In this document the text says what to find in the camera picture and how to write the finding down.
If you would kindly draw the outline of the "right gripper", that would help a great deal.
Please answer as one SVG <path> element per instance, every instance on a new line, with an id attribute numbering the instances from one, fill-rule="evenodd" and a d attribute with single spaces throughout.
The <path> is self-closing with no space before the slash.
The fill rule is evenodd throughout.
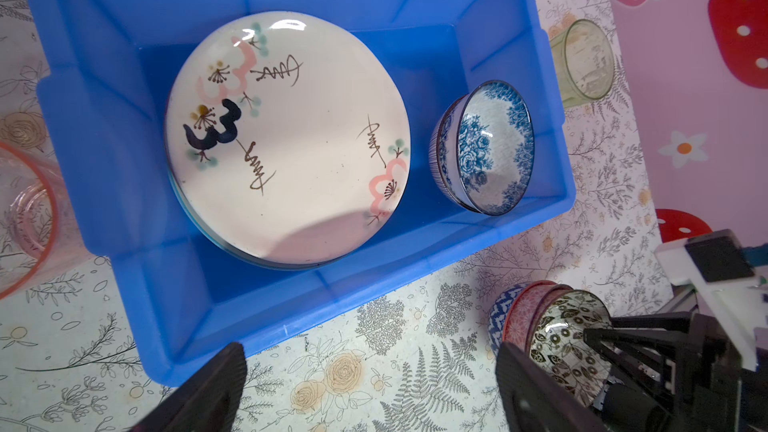
<path id="1" fill-rule="evenodd" d="M 713 317 L 666 312 L 614 317 L 584 340 L 612 365 L 596 406 L 612 431 L 764 431 L 767 354 L 758 369 Z"/>

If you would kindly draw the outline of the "clear purple glass bowl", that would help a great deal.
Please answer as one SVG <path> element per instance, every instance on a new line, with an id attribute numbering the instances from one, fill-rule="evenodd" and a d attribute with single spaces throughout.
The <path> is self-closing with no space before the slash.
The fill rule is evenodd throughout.
<path id="1" fill-rule="evenodd" d="M 451 113 L 454 111 L 456 106 L 467 97 L 467 95 L 464 95 L 462 97 L 459 97 L 456 99 L 443 113 L 442 117 L 438 120 L 432 135 L 430 139 L 430 147 L 429 147 L 429 166 L 430 171 L 432 174 L 432 177 L 436 183 L 436 186 L 438 189 L 452 202 L 454 202 L 456 205 L 470 211 L 475 211 L 474 208 L 470 207 L 466 202 L 462 201 L 460 198 L 458 198 L 452 191 L 451 187 L 447 184 L 445 177 L 443 175 L 441 166 L 440 166 L 440 160 L 439 160 L 439 149 L 440 149 L 440 136 L 441 132 L 444 126 L 444 123 L 446 119 L 451 115 Z"/>

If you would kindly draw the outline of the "blue white porcelain bowl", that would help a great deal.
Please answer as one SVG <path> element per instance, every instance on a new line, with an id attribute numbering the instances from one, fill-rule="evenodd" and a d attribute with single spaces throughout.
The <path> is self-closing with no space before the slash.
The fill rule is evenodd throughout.
<path id="1" fill-rule="evenodd" d="M 535 141 L 529 108 L 512 85 L 489 80 L 446 119 L 439 160 L 453 193 L 475 213 L 501 216 L 522 200 L 531 180 Z"/>

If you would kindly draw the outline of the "cream blossom pattern plate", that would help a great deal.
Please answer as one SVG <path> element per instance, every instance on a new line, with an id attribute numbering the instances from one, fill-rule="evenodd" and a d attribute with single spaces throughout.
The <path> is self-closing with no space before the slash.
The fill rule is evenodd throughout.
<path id="1" fill-rule="evenodd" d="M 288 11 L 231 21 L 172 86 L 165 147 L 194 211 L 235 247 L 306 264 L 371 239 L 402 200 L 403 99 L 350 32 Z"/>

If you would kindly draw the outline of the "green flower pattern plate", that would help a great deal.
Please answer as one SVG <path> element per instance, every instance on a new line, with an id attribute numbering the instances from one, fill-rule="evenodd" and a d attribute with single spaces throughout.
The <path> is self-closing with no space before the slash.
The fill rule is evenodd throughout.
<path id="1" fill-rule="evenodd" d="M 260 258 L 253 254 L 247 253 L 241 250 L 240 248 L 235 247 L 228 241 L 224 240 L 220 235 L 218 235 L 210 227 L 208 227 L 206 223 L 200 218 L 200 216 L 194 211 L 193 207 L 190 205 L 189 201 L 187 200 L 183 191 L 180 188 L 179 182 L 175 178 L 175 175 L 171 169 L 168 169 L 167 176 L 169 179 L 169 183 L 171 184 L 171 188 L 174 192 L 174 195 L 178 200 L 180 206 L 184 210 L 186 216 L 189 218 L 189 220 L 195 225 L 195 227 L 200 231 L 200 233 L 203 236 L 205 236 L 211 243 L 215 244 L 219 249 L 227 252 L 233 257 L 237 257 L 238 259 L 254 266 L 271 269 L 271 270 L 280 270 L 280 271 L 310 270 L 314 268 L 323 267 L 328 264 L 332 264 L 341 259 L 341 257 L 337 257 L 334 259 L 328 259 L 323 261 L 312 261 L 306 264 L 299 264 L 299 263 L 285 263 L 285 262 L 266 260 L 264 258 Z"/>

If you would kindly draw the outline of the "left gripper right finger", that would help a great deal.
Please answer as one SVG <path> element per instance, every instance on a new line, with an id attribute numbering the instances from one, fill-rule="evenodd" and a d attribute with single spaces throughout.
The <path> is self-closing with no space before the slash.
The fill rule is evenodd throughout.
<path id="1" fill-rule="evenodd" d="M 496 379 L 510 431 L 605 431 L 600 419 L 517 346 L 499 347 Z"/>

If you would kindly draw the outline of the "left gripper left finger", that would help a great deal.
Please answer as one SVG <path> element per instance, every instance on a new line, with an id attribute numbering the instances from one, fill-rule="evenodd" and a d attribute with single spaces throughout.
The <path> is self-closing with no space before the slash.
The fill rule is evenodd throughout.
<path id="1" fill-rule="evenodd" d="M 228 344 L 129 431 L 231 431 L 247 371 L 243 345 Z"/>

